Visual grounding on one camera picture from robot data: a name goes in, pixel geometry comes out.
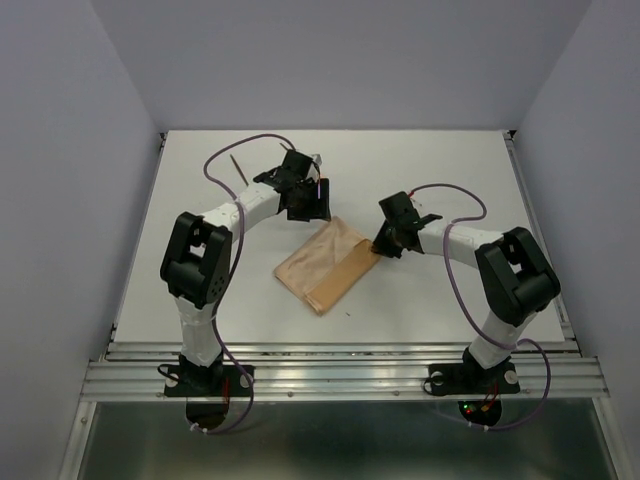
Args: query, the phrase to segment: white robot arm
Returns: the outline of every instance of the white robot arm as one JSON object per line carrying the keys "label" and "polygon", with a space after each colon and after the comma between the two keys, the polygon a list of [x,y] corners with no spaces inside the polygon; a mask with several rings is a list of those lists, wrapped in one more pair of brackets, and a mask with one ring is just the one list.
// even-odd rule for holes
{"label": "white robot arm", "polygon": [[261,221],[287,211],[289,220],[329,220],[329,180],[320,178],[319,155],[287,151],[281,166],[264,172],[238,195],[201,215],[181,214],[160,269],[174,296],[182,327],[179,377],[207,391],[215,384],[222,348],[211,322],[229,283],[231,247]]}
{"label": "white robot arm", "polygon": [[[380,206],[385,222],[373,243],[374,251],[396,258],[404,249],[444,255],[450,222],[436,214],[421,215],[405,192],[382,200]],[[559,295],[560,283],[524,228],[502,233],[456,225],[449,230],[448,258],[480,272],[490,310],[459,371],[445,367],[449,378],[432,390],[436,395],[478,393],[515,368],[508,360],[517,340],[537,313]],[[510,387],[519,391],[519,386],[507,385],[501,392],[508,393]]]}

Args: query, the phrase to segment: white tabletop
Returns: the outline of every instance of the white tabletop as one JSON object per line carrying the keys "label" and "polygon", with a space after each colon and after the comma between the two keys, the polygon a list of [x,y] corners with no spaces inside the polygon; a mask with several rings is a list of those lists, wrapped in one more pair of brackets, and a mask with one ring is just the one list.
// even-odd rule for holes
{"label": "white tabletop", "polygon": [[[227,201],[202,175],[209,155],[260,133],[172,131],[169,133],[120,312],[117,342],[180,342],[180,323],[160,263],[176,217],[202,213]],[[531,228],[501,132],[282,131],[304,153],[322,156],[331,180],[331,211],[373,239],[382,224],[378,201],[424,183],[448,182],[479,195],[489,214],[478,228]],[[279,165],[284,151],[262,139],[233,151],[249,178]],[[210,171],[239,192],[244,184],[228,155]],[[473,200],[438,189],[416,194],[428,211],[446,218],[478,212]],[[273,277],[273,269],[300,247],[321,223],[287,222],[282,214],[246,237],[240,266],[219,311],[222,336],[256,343],[469,342],[475,337],[453,296],[442,257],[405,252],[383,258],[334,308],[318,317]],[[454,272],[470,311],[480,323],[488,306],[478,273]],[[525,335],[562,341],[553,305]]]}

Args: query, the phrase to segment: white wall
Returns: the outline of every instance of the white wall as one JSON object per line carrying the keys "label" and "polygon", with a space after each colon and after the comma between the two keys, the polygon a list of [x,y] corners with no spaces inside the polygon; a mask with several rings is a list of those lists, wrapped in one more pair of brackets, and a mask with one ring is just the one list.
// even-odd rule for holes
{"label": "white wall", "polygon": [[55,478],[158,137],[86,0],[4,0],[0,64],[0,478]]}
{"label": "white wall", "polygon": [[515,128],[587,0],[93,0],[160,128]]}
{"label": "white wall", "polygon": [[573,326],[600,357],[640,473],[640,2],[594,2],[516,145]]}

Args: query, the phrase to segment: folded paper bag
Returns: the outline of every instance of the folded paper bag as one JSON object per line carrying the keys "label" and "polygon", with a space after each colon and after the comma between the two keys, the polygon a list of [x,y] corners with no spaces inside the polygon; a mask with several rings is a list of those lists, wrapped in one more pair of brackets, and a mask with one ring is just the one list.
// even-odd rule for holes
{"label": "folded paper bag", "polygon": [[371,252],[371,241],[333,217],[273,273],[296,297],[322,315],[379,259]]}

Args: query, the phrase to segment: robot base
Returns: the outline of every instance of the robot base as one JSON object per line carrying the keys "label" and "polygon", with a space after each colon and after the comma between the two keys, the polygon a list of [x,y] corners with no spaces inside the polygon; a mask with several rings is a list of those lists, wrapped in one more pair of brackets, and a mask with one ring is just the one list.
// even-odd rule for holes
{"label": "robot base", "polygon": [[[165,382],[165,397],[222,397],[225,385],[224,380],[229,381],[229,397],[249,397],[251,395],[248,382],[234,365],[223,365],[222,359],[216,360],[210,367],[196,367],[185,359],[180,358],[179,365],[168,365],[167,373],[182,381]],[[246,372],[254,378],[255,368],[252,365],[242,365]],[[202,371],[197,376],[189,369],[206,370],[207,376]]]}
{"label": "robot base", "polygon": [[470,370],[467,362],[429,365],[429,377],[423,383],[423,390],[436,397],[485,395],[496,385],[500,395],[520,392],[516,368],[508,359],[489,370],[473,369],[473,373]]}

